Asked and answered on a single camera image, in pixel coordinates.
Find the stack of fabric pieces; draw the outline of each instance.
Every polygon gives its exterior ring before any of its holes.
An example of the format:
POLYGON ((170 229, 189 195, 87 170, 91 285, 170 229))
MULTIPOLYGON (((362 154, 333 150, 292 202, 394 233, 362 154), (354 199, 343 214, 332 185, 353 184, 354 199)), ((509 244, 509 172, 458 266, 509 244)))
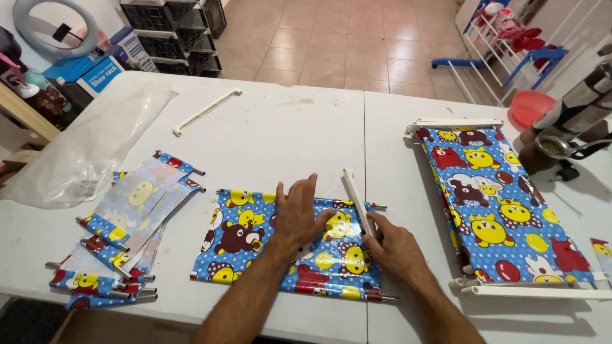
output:
MULTIPOLYGON (((274 232, 276 195, 218 191, 219 201, 190 278, 235 282, 265 249, 274 232)), ((336 215, 321 235, 304 244, 288 262, 280 291, 380 301, 380 271, 365 248, 353 202, 315 198, 315 217, 333 208, 336 215)), ((368 211, 375 204, 365 203, 368 211)))
POLYGON ((464 272, 483 282, 594 280, 499 129, 417 134, 464 272))
POLYGON ((95 211, 77 222, 89 232, 60 263, 49 283, 68 291, 68 309, 154 301, 151 267, 168 216, 195 190, 192 165, 157 151, 140 167, 116 173, 95 211))

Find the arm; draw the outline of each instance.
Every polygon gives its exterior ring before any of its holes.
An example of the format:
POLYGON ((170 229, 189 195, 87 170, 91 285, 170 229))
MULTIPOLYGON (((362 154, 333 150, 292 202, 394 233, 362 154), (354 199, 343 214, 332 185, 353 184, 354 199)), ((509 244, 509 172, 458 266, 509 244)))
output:
POLYGON ((367 216, 378 227, 378 240, 364 235, 365 245, 385 271, 407 284, 422 314, 430 343, 485 344, 474 325, 440 288, 412 233, 375 212, 367 216))
POLYGON ((240 276, 208 315, 194 343, 249 344, 261 332, 291 257, 323 231, 336 211, 328 209, 315 220, 316 174, 297 181, 285 199, 283 183, 276 189, 278 216, 274 234, 260 256, 240 276))

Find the plastic bag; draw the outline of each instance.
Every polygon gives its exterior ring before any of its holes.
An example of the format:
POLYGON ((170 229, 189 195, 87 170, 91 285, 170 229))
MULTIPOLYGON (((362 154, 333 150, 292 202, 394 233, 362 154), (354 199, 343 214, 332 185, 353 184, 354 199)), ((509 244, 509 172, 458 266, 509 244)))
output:
POLYGON ((79 205, 108 185, 128 152, 178 93, 144 72, 118 75, 0 191, 0 199, 42 209, 79 205))

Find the hand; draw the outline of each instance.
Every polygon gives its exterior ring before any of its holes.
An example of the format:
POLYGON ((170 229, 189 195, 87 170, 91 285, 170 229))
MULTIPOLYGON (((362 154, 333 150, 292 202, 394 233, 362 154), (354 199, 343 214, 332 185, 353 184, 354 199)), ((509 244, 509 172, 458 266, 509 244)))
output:
POLYGON ((283 183, 278 182, 276 187, 278 215, 270 239, 277 241, 278 246, 289 255, 296 253, 302 244, 320 236, 325 223, 336 214, 335 209, 326 209, 315 220, 313 200, 316 178, 317 174, 313 173, 307 180, 297 181, 289 189, 287 199, 283 193, 283 183))
POLYGON ((439 289, 438 281, 427 267, 414 235, 406 228, 393 225, 381 214, 369 212, 367 217, 378 227, 378 240, 367 234, 363 236, 376 262, 385 271, 404 280, 413 292, 439 289))

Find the red plastic bowl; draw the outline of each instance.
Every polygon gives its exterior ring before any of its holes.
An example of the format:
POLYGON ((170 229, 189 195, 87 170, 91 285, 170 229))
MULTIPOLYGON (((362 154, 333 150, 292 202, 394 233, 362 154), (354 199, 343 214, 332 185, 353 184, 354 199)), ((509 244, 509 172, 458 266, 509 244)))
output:
POLYGON ((523 128, 529 127, 540 118, 548 109, 553 107, 556 100, 538 91, 520 91, 512 99, 510 114, 514 121, 523 128))

